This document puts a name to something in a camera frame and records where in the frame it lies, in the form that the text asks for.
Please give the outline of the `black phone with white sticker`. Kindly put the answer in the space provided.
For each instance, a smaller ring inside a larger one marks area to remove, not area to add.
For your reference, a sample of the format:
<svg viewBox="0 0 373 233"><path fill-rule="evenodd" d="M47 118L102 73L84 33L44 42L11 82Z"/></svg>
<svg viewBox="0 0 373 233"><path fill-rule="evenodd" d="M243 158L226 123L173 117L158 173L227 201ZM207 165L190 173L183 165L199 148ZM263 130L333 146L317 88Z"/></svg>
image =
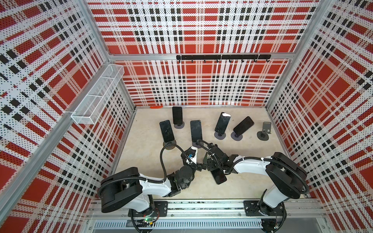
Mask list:
<svg viewBox="0 0 373 233"><path fill-rule="evenodd" d="M220 169L212 170L211 174L217 185L223 184L224 182L227 181L226 175Z"/></svg>

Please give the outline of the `black phone with pink edge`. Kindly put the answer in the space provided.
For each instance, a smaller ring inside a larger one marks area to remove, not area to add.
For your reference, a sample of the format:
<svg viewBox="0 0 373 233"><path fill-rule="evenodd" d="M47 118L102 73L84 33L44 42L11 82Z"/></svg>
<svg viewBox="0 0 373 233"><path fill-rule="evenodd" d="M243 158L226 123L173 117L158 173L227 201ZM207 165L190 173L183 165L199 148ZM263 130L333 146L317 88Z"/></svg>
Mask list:
<svg viewBox="0 0 373 233"><path fill-rule="evenodd" d="M225 130L226 130L228 124L229 124L230 118L231 118L230 114L225 113L225 112L220 113L218 122L217 122L216 127L215 127L215 132L217 134L219 134L219 135L224 135L225 134Z"/></svg>

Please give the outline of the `blue-edged phone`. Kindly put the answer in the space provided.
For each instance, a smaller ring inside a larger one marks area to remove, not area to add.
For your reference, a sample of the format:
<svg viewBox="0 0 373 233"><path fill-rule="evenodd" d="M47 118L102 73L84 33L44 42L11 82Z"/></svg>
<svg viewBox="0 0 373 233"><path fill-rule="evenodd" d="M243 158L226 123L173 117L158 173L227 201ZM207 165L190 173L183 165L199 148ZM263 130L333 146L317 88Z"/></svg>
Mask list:
<svg viewBox="0 0 373 233"><path fill-rule="evenodd" d="M243 121L241 121L234 129L233 132L237 136L243 135L247 130L249 130L254 125L253 120L250 116L247 116Z"/></svg>

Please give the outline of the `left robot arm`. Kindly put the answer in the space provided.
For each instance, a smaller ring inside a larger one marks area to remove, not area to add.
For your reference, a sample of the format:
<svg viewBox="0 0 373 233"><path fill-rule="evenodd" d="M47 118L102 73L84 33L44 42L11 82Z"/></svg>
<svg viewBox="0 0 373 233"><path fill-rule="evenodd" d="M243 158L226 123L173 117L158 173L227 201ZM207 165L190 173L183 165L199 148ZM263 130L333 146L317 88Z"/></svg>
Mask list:
<svg viewBox="0 0 373 233"><path fill-rule="evenodd" d="M207 168L206 163L187 163L166 179L147 177L139 173L138 168L131 167L101 181L98 196L101 200L101 211L110 213L126 207L144 212L151 207L153 195L173 197L189 188L196 171Z"/></svg>

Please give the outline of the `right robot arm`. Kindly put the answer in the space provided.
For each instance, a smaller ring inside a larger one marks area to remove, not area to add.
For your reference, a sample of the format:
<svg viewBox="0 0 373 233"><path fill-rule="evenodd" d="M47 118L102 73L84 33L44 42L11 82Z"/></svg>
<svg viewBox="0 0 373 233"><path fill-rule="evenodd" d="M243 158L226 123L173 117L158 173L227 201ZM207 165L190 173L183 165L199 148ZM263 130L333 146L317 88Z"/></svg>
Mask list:
<svg viewBox="0 0 373 233"><path fill-rule="evenodd" d="M252 173L268 176L273 186L264 191L259 204L274 209L288 199L299 199L309 193L306 183L307 172L281 152L268 157L227 156L216 144L208 144L206 148L210 157L207 162L210 171L219 175Z"/></svg>

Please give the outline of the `grey centre phone stand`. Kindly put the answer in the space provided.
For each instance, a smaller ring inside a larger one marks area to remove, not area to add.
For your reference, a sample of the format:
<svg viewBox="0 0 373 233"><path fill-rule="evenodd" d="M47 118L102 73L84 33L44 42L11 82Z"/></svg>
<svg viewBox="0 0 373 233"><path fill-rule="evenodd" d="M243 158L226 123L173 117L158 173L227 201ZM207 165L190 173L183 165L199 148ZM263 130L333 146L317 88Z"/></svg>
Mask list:
<svg viewBox="0 0 373 233"><path fill-rule="evenodd" d="M196 148L202 148L204 146L204 141L203 140L200 140L198 139L196 142L193 142L192 143L192 146L193 147L196 147Z"/></svg>

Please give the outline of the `grey stand of blue phone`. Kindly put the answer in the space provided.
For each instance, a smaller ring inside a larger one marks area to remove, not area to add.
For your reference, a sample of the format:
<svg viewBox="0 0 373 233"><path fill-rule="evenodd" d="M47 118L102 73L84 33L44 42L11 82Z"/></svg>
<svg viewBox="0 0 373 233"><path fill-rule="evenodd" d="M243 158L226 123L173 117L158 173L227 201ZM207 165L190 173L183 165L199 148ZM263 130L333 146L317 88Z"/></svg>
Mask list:
<svg viewBox="0 0 373 233"><path fill-rule="evenodd" d="M231 138L235 141L241 141L243 139L243 135L237 136L235 132L232 132Z"/></svg>

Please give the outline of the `wooden-base phone stand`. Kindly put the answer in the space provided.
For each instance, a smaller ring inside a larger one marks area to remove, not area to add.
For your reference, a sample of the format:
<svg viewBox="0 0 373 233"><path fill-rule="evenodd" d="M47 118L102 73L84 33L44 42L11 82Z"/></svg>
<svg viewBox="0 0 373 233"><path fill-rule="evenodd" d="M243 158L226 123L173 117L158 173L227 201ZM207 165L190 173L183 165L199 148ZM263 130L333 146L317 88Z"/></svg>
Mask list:
<svg viewBox="0 0 373 233"><path fill-rule="evenodd" d="M175 148L176 140L170 141L170 142L163 142L163 147L166 150L172 150Z"/></svg>

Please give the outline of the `black phone in centre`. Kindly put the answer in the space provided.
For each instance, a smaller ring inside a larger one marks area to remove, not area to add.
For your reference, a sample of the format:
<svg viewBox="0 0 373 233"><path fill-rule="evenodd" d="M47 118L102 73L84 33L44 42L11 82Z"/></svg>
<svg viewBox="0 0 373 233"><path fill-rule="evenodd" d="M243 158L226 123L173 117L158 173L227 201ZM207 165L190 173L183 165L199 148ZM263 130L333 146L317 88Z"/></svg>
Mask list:
<svg viewBox="0 0 373 233"><path fill-rule="evenodd" d="M192 120L190 122L191 129L191 140L193 143L197 143L197 140L203 139L202 124L200 120Z"/></svg>

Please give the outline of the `grey stand at back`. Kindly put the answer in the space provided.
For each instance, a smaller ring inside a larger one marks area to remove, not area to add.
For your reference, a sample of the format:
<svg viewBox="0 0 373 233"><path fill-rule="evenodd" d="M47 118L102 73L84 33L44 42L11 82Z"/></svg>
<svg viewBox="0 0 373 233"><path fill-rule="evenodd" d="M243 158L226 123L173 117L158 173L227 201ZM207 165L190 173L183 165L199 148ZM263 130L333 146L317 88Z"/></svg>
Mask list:
<svg viewBox="0 0 373 233"><path fill-rule="evenodd" d="M174 126L174 128L176 128L176 129L183 129L184 126L185 126L185 123L182 122L182 124L174 124L173 126Z"/></svg>

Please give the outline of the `black phone on wooden stand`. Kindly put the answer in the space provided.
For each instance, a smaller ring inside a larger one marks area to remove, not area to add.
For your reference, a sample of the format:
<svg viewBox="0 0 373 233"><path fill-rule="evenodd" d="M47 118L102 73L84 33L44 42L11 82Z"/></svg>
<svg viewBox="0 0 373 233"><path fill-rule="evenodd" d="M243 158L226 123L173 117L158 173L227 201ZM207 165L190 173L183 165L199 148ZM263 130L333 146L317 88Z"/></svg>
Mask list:
<svg viewBox="0 0 373 233"><path fill-rule="evenodd" d="M169 120L159 122L159 126L165 143L169 143L175 140L171 122Z"/></svg>

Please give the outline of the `dark grey far-right phone stand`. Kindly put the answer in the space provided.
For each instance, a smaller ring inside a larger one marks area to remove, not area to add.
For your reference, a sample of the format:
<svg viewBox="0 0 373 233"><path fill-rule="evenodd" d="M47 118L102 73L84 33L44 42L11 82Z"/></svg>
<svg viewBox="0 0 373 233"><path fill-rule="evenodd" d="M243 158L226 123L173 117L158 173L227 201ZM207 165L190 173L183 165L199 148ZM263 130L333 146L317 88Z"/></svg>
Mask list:
<svg viewBox="0 0 373 233"><path fill-rule="evenodd" d="M271 134L271 122L263 122L262 131L257 132L257 138L261 141L268 141Z"/></svg>

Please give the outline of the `black phone at back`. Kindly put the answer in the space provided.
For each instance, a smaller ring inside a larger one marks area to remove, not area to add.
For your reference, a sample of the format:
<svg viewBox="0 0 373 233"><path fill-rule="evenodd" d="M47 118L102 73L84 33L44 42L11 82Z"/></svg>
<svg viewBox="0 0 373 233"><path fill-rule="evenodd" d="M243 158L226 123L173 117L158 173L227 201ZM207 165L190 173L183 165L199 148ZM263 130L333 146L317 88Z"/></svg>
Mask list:
<svg viewBox="0 0 373 233"><path fill-rule="evenodd" d="M174 106L172 108L173 111L173 123L174 125L182 125L183 124L183 110L182 107Z"/></svg>

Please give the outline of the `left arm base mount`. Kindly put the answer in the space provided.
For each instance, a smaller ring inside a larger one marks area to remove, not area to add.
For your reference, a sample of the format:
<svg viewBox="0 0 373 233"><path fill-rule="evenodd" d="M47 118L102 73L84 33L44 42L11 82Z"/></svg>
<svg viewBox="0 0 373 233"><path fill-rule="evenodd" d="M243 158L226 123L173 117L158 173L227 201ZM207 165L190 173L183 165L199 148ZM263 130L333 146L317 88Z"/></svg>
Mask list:
<svg viewBox="0 0 373 233"><path fill-rule="evenodd" d="M167 201L155 201L142 212L130 209L128 216L138 233L150 233L160 217L166 217L168 212Z"/></svg>

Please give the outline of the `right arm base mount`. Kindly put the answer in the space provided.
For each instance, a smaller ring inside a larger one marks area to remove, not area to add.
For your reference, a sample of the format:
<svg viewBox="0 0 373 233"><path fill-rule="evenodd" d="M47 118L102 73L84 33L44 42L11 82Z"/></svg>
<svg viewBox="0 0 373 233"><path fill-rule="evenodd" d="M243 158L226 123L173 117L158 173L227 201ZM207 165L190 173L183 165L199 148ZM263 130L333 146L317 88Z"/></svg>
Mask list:
<svg viewBox="0 0 373 233"><path fill-rule="evenodd" d="M263 198L267 190L265 190L259 201L244 201L244 210L246 216L270 216L271 218L263 218L261 220L262 231L265 233L276 233L287 219L287 212L284 202L281 202L277 207L269 207L264 203Z"/></svg>

